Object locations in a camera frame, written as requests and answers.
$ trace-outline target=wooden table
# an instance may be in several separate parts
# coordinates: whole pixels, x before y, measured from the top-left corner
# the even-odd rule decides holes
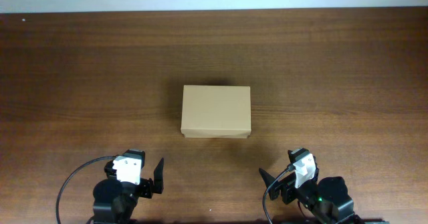
[[[87,160],[165,158],[133,217],[265,219],[258,168],[304,146],[364,218],[428,220],[428,10],[289,9],[0,15],[0,222],[53,223]],[[184,84],[251,86],[249,139],[186,139]],[[62,223],[85,223],[105,162],[78,173]],[[277,220],[296,203],[268,201]]]

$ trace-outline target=cardboard box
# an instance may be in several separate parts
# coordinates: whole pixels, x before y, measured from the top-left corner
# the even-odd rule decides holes
[[[187,138],[247,138],[251,100],[247,86],[184,86],[181,132]]]

